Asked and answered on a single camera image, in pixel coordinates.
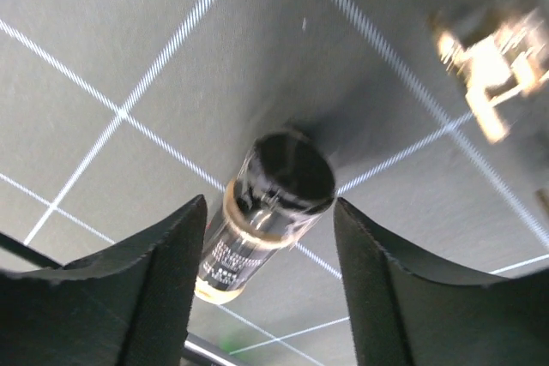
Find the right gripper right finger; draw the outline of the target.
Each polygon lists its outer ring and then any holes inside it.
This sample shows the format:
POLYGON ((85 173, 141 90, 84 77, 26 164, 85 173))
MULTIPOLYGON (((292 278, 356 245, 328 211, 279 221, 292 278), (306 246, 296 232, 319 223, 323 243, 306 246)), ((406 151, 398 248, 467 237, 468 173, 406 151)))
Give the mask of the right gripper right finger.
POLYGON ((358 364, 547 364, 547 270, 504 278, 464 267, 341 198, 334 231, 358 364))

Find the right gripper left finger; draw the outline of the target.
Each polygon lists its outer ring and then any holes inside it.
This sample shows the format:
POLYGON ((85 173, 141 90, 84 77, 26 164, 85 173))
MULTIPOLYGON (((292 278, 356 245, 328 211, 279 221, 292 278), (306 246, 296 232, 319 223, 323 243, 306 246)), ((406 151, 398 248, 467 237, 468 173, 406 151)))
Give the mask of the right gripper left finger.
POLYGON ((59 269, 1 273, 4 365, 177 365, 207 204, 59 269))

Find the small spice bottle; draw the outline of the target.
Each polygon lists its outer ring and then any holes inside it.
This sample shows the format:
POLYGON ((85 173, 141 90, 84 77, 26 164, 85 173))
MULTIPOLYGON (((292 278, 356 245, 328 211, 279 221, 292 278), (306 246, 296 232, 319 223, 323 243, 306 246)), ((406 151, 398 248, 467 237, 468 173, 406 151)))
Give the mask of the small spice bottle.
POLYGON ((196 297, 214 305, 234 300, 334 199, 335 175, 308 135, 286 128, 256 139, 206 226, 196 297))

